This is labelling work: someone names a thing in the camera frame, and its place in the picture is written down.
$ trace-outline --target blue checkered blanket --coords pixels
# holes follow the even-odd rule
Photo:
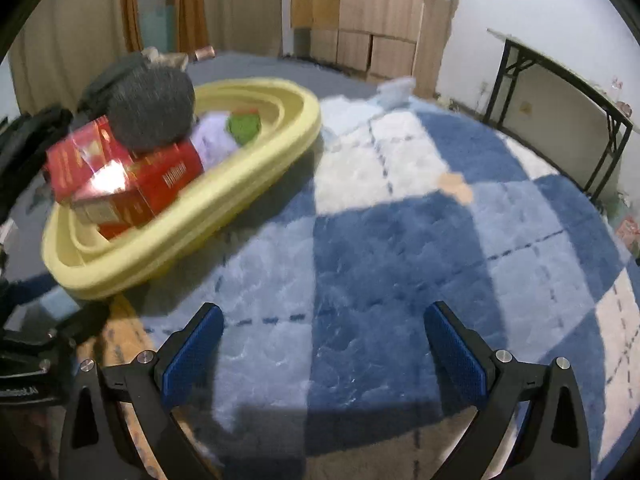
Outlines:
[[[638,268],[572,183],[414,102],[312,150],[127,297],[158,346],[203,302],[223,309],[186,418],[226,478],[430,478],[474,415],[424,334],[424,307],[444,300],[494,349],[569,359],[601,479],[640,428],[638,294]]]

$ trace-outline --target table frame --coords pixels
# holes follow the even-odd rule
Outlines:
[[[508,64],[512,50],[515,50],[517,52],[517,58],[513,64]],[[596,103],[607,115],[607,130],[609,133],[609,142],[607,143],[607,147],[604,149],[600,160],[593,170],[593,173],[589,177],[587,184],[585,184],[584,189],[582,190],[587,195],[590,195],[592,202],[596,202],[620,161],[622,152],[624,151],[629,137],[631,136],[631,131],[634,128],[634,124],[608,97],[603,95],[593,86],[589,85],[576,73],[565,68],[564,66],[559,65],[551,58],[541,54],[540,52],[527,48],[521,43],[517,43],[510,38],[505,38],[504,51],[502,52],[500,68],[498,69],[498,75],[495,79],[494,89],[492,91],[491,97],[489,98],[489,103],[487,105],[482,122],[484,124],[489,123],[491,115],[494,111],[496,101],[498,99],[498,94],[500,93],[500,88],[502,87],[502,83],[505,78],[508,78],[510,79],[509,90],[507,92],[507,97],[504,101],[504,104],[502,105],[500,117],[498,118],[498,122],[496,124],[496,128],[498,130],[502,130],[504,118],[507,115],[509,104],[511,103],[511,99],[513,98],[513,92],[515,90],[518,76],[527,68],[530,68],[534,65],[540,65],[546,70],[549,70],[549,72],[567,81],[571,86],[578,89],[594,103]],[[624,124],[625,126],[625,132],[622,136],[620,144],[618,144],[618,133],[622,124]],[[607,168],[604,177],[596,187],[595,192],[593,194],[590,194],[589,190],[593,185],[598,172],[600,171],[600,168],[602,168],[602,165],[604,164],[604,161],[606,160],[608,154],[612,156],[612,161]]]

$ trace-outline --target silver bolt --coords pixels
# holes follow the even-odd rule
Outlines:
[[[154,357],[156,357],[155,352],[153,352],[152,350],[145,350],[140,352],[138,354],[138,357],[136,357],[136,359],[140,364],[146,365],[147,363],[150,363],[151,361],[153,361]]]
[[[501,363],[508,363],[509,361],[511,361],[513,359],[513,356],[511,355],[511,352],[509,352],[507,350],[498,350],[495,353],[495,356],[498,359],[498,361],[500,361]]]
[[[556,364],[561,367],[562,370],[568,370],[571,366],[569,359],[567,359],[566,357],[559,357],[558,359],[556,359]]]
[[[83,372],[90,372],[91,370],[94,369],[94,365],[95,362],[93,359],[85,359],[84,361],[82,361],[82,363],[80,364],[80,369]]]

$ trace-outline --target yellow basin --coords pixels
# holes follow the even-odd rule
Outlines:
[[[105,298],[163,272],[273,184],[320,131],[318,99],[289,81],[228,80],[199,86],[195,93],[198,115],[257,109],[260,134],[185,187],[153,221],[113,240],[56,204],[44,229],[42,259],[71,295]]]

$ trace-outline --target black fuzzy ball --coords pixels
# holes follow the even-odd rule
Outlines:
[[[193,84],[178,68],[134,70],[120,81],[107,117],[113,137],[132,152],[151,152],[182,140],[193,124]]]

